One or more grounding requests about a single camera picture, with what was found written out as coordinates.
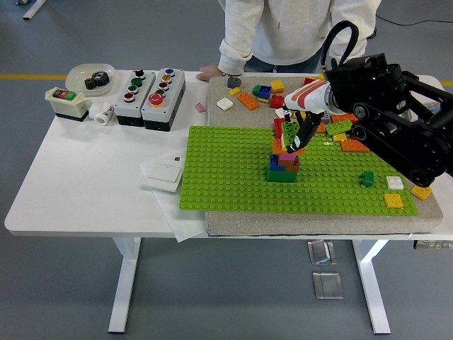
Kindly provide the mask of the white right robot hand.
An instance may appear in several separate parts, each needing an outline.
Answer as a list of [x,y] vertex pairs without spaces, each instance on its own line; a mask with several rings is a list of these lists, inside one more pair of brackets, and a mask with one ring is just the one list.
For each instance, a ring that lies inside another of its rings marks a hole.
[[334,114],[331,103],[331,86],[328,81],[318,79],[285,96],[282,109],[285,114],[294,111],[299,130],[291,144],[289,154],[305,148],[314,136],[324,113]]

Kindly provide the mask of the person's right hand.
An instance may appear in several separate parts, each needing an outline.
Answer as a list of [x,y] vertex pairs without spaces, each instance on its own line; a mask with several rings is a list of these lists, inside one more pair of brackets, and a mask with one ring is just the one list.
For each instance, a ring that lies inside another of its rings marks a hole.
[[200,68],[200,72],[196,75],[196,79],[200,81],[209,81],[214,77],[222,77],[223,73],[219,70],[218,64],[211,64]]

